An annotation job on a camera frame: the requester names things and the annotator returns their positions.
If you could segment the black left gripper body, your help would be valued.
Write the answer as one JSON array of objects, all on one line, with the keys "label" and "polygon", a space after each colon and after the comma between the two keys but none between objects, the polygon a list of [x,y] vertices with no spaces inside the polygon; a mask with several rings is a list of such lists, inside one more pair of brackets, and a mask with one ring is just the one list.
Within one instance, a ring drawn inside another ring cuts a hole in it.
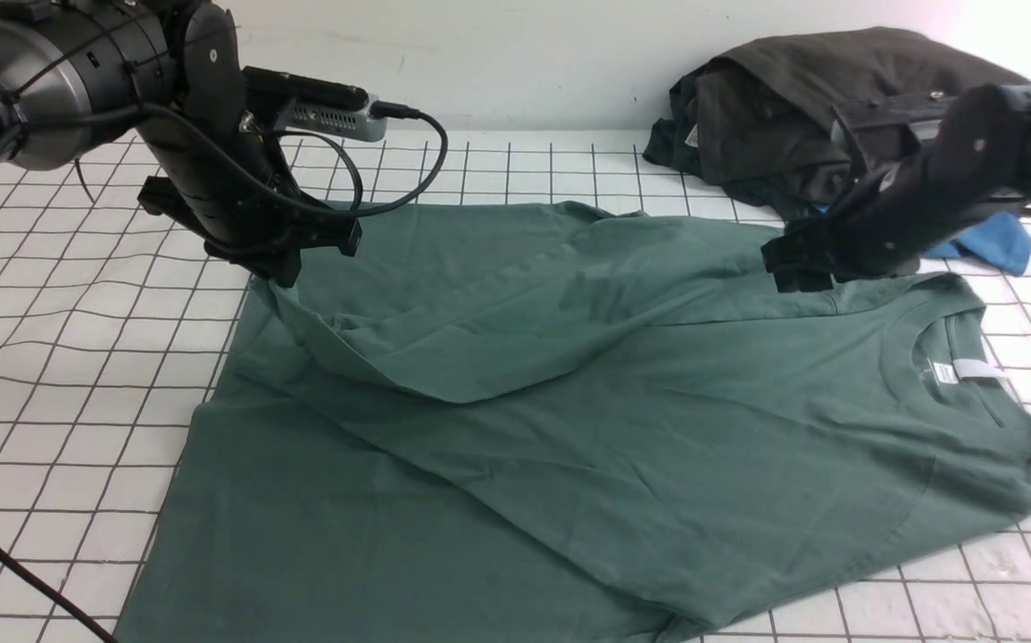
[{"label": "black left gripper body", "polygon": [[214,259],[279,287],[297,281],[304,249],[356,253],[359,219],[292,178],[271,126],[294,98],[250,94],[232,13],[210,1],[149,5],[162,21],[175,94],[138,126],[163,171],[141,188],[140,206],[194,232]]}]

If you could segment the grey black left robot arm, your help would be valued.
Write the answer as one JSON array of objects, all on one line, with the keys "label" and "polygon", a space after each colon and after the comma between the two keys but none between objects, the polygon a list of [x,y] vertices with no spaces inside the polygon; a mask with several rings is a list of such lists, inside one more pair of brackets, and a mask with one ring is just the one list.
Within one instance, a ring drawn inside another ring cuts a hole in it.
[{"label": "grey black left robot arm", "polygon": [[234,16],[212,1],[0,1],[0,163],[58,170],[133,131],[161,170],[139,206],[281,287],[304,249],[352,256],[362,228],[298,187],[279,132],[376,141],[373,102],[246,68]]}]

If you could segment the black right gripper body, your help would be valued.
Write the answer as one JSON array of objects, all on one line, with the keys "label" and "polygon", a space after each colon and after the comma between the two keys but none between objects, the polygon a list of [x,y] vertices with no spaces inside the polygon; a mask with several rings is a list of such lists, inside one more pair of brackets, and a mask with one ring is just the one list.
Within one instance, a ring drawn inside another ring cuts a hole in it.
[{"label": "black right gripper body", "polygon": [[781,293],[911,273],[920,257],[996,214],[1020,214],[1016,178],[1031,86],[984,84],[834,106],[851,184],[761,248]]}]

